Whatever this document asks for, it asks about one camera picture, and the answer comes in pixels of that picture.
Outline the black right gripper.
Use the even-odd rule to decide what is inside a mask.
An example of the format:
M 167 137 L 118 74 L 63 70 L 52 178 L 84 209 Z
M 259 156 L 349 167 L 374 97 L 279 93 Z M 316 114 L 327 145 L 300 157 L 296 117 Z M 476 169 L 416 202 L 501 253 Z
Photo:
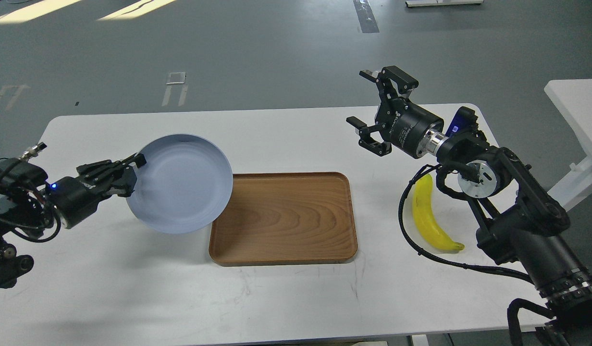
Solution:
M 376 85 L 380 99 L 375 125 L 368 126 L 355 116 L 346 118 L 359 136 L 360 147 L 385 156 L 394 145 L 415 159 L 424 156 L 426 134 L 431 129 L 440 132 L 444 120 L 410 100 L 419 81 L 397 66 L 386 66 L 379 72 L 360 70 L 359 76 Z M 375 140 L 371 136 L 375 132 L 380 132 L 384 141 Z

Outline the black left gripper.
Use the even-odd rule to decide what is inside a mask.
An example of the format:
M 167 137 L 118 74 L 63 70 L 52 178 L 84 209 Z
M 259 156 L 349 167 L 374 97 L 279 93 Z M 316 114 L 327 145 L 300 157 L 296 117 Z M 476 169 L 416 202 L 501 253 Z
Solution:
M 67 229 L 81 223 L 98 210 L 100 202 L 112 196 L 129 197 L 134 192 L 136 173 L 124 171 L 127 166 L 135 164 L 140 168 L 147 163 L 142 153 L 136 153 L 125 159 L 104 160 L 76 167 L 81 177 L 64 177 L 51 184 L 51 203 L 55 206 L 63 225 Z M 124 173 L 118 178 L 112 175 Z M 83 177 L 107 177 L 106 180 Z

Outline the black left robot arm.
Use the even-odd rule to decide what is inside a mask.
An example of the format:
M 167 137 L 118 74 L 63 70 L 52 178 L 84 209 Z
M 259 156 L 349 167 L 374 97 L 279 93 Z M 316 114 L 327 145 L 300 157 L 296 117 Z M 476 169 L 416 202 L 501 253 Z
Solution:
M 48 242 L 61 229 L 73 228 L 94 214 L 111 196 L 131 196 L 135 169 L 146 164 L 145 156 L 136 153 L 120 161 L 78 166 L 77 177 L 49 183 L 45 170 L 29 162 L 45 148 L 39 142 L 21 156 L 0 159 L 0 289 L 14 287 L 35 264 L 32 256 L 17 254 L 16 247 L 4 239 L 6 234 L 33 243 Z

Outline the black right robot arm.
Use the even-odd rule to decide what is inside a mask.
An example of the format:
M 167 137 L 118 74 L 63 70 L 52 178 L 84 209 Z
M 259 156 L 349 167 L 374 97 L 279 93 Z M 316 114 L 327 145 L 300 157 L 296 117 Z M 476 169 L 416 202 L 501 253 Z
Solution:
M 522 298 L 510 303 L 507 320 L 514 346 L 523 344 L 520 309 L 548 318 L 536 328 L 542 345 L 592 346 L 592 274 L 560 236 L 570 226 L 566 210 L 531 175 L 530 166 L 510 149 L 489 144 L 471 108 L 459 107 L 444 131 L 442 118 L 410 100 L 419 83 L 397 66 L 359 74 L 377 86 L 381 100 L 374 125 L 354 116 L 346 119 L 359 145 L 379 156 L 397 147 L 415 159 L 426 154 L 437 159 L 436 166 L 417 171 L 399 200 L 399 226 L 409 245 L 438 263 L 533 284 L 546 305 Z M 439 258 L 407 235 L 402 219 L 406 198 L 430 171 L 436 171 L 438 190 L 469 204 L 479 225 L 478 248 L 495 266 Z

